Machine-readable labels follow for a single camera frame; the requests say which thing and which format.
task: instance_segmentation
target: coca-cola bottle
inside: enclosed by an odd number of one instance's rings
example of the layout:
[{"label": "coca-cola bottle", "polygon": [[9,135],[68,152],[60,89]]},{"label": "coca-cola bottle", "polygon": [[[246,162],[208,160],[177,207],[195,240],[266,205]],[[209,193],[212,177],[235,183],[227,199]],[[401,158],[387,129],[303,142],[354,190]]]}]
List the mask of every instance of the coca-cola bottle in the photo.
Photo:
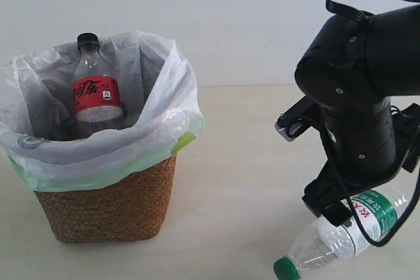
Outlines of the coca-cola bottle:
[{"label": "coca-cola bottle", "polygon": [[104,129],[123,128],[123,110],[118,82],[112,68],[99,54],[95,34],[77,37],[80,62],[73,75],[73,97],[77,131],[81,138]]}]

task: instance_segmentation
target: white plastic bag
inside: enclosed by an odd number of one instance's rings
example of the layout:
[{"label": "white plastic bag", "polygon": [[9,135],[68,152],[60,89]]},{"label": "white plastic bag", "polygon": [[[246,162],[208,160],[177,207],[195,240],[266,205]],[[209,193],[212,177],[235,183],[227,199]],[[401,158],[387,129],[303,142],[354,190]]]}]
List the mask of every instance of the white plastic bag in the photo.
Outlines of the white plastic bag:
[{"label": "white plastic bag", "polygon": [[103,188],[176,154],[200,134],[197,83],[175,42],[134,31],[100,39],[115,69],[126,128],[66,140],[76,43],[13,58],[0,71],[0,146],[35,191]]}]

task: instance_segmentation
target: green bottle cap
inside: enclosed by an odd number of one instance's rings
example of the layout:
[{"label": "green bottle cap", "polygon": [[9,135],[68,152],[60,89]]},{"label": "green bottle cap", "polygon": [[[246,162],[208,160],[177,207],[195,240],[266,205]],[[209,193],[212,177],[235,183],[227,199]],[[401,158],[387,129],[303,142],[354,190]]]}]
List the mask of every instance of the green bottle cap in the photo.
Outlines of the green bottle cap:
[{"label": "green bottle cap", "polygon": [[274,273],[279,280],[299,280],[301,278],[301,273],[293,261],[286,256],[274,263]]}]

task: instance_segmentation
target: red bottle label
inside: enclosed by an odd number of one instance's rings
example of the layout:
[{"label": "red bottle label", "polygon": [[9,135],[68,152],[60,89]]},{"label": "red bottle label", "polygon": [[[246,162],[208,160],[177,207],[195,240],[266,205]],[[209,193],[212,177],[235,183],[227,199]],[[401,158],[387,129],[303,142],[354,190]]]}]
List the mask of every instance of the red bottle label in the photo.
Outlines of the red bottle label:
[{"label": "red bottle label", "polygon": [[118,82],[112,77],[94,75],[77,80],[73,84],[73,97],[76,114],[97,106],[118,106]]}]

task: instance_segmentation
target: plastic bottle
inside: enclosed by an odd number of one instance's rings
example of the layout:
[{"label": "plastic bottle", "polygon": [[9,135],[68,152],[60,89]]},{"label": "plastic bottle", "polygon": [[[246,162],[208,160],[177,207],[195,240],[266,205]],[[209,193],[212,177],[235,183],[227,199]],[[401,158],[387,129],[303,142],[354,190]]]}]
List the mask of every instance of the plastic bottle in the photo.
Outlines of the plastic bottle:
[{"label": "plastic bottle", "polygon": [[[408,204],[396,188],[388,185],[351,199],[365,230],[374,240],[389,231]],[[298,280],[308,273],[342,266],[368,247],[354,218],[350,227],[335,227],[320,217],[300,234],[289,254],[274,263],[274,273],[279,280]]]},{"label": "plastic bottle", "polygon": [[77,131],[82,138],[104,129],[123,128],[119,88],[112,68],[99,54],[95,34],[77,37],[80,62],[73,75],[73,97]]}]

